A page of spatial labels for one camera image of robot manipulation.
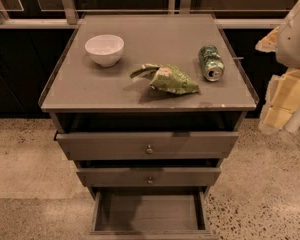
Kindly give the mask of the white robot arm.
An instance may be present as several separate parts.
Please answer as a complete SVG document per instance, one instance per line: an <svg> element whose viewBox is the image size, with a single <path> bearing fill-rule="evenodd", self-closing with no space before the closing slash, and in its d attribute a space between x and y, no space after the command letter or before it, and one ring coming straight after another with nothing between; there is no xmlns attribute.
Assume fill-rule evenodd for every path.
<svg viewBox="0 0 300 240"><path fill-rule="evenodd" d="M300 127L300 0L255 49L274 52L277 62L287 67L282 76L273 75L269 81L259 129L264 134L294 133Z"/></svg>

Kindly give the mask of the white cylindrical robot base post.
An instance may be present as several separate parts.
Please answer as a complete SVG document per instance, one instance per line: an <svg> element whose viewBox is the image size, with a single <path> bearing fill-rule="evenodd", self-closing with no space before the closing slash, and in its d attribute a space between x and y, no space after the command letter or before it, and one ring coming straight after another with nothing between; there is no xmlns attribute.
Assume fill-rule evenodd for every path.
<svg viewBox="0 0 300 240"><path fill-rule="evenodd" d="M300 107L293 113L290 120L284 126L284 129L290 133L296 132L300 127Z"/></svg>

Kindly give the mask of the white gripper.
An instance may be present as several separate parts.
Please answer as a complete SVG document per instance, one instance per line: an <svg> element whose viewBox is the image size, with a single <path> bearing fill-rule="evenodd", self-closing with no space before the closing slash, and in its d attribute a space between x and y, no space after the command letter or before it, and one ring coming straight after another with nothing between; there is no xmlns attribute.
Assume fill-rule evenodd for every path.
<svg viewBox="0 0 300 240"><path fill-rule="evenodd" d="M300 13L271 30L255 49L265 53L276 51L277 61L289 68L282 76L271 77L260 114L259 130L274 134L285 130L284 126L300 107Z"/></svg>

